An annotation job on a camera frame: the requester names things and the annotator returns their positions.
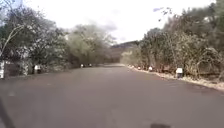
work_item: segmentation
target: sky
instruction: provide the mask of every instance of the sky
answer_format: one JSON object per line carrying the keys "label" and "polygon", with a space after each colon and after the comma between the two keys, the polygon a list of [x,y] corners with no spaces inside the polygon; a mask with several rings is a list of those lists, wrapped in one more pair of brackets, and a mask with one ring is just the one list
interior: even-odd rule
{"label": "sky", "polygon": [[162,27],[168,16],[157,8],[170,7],[175,14],[183,9],[204,7],[215,0],[23,0],[58,27],[71,29],[78,24],[96,24],[118,43],[141,40],[148,30]]}

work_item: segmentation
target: tree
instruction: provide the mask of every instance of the tree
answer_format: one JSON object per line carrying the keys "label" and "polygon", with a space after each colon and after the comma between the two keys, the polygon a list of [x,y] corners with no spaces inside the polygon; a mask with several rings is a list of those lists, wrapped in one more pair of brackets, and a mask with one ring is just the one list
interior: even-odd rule
{"label": "tree", "polygon": [[95,25],[78,25],[68,36],[70,52],[80,64],[104,62],[113,42],[111,35]]}
{"label": "tree", "polygon": [[19,7],[8,13],[5,25],[0,29],[2,39],[18,25],[23,29],[9,40],[2,56],[4,60],[28,61],[32,69],[35,65],[48,68],[62,65],[66,45],[64,30],[58,29],[40,12]]}
{"label": "tree", "polygon": [[[217,0],[208,7],[183,11],[169,18],[163,29],[148,31],[140,41],[140,49],[135,48],[141,51],[135,63],[153,66],[157,71],[174,72],[180,67],[195,78],[220,73],[224,65],[223,4]],[[172,10],[162,13],[171,14]],[[131,63],[133,54],[129,53],[125,52],[124,57]]]}
{"label": "tree", "polygon": [[132,47],[122,53],[121,62],[136,67],[142,66],[141,48],[138,45],[132,45]]}
{"label": "tree", "polygon": [[[19,17],[13,11],[13,8],[12,8],[13,2],[14,1],[10,1],[10,0],[4,0],[3,2],[1,2],[0,3],[0,11],[4,12],[5,10],[7,10],[6,12],[10,12],[11,15]],[[4,29],[4,28],[2,28],[2,26],[4,26],[4,15],[0,16],[0,25],[1,25],[1,29]],[[11,26],[11,27],[12,27],[12,29],[10,30],[10,32],[8,32],[7,35],[5,35],[5,37],[0,37],[0,59],[2,59],[3,52],[6,48],[6,46],[8,45],[8,43],[10,42],[10,40],[12,38],[14,38],[17,35],[17,33],[20,32],[24,28],[24,25],[13,23],[13,26]]]}

